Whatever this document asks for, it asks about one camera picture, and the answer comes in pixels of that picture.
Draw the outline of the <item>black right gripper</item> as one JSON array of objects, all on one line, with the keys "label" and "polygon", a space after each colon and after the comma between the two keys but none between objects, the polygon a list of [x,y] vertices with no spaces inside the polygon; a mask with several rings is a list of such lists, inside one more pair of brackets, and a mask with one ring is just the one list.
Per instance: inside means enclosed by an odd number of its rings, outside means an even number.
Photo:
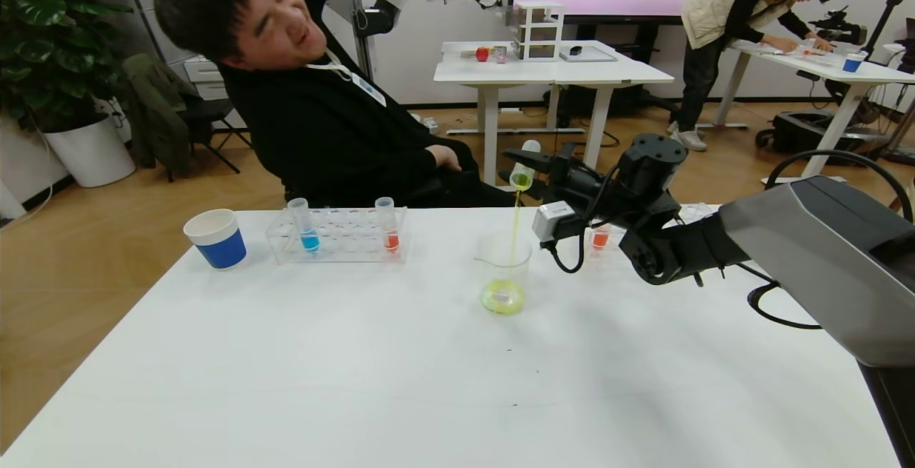
[{"label": "black right gripper", "polygon": [[[506,182],[506,191],[516,196],[529,196],[540,201],[591,201],[605,181],[605,174],[599,173],[575,154],[575,143],[566,142],[555,156],[520,148],[504,149],[501,155],[520,163],[529,169],[498,171],[500,179]],[[547,185],[536,177],[537,173],[547,174]]]}]

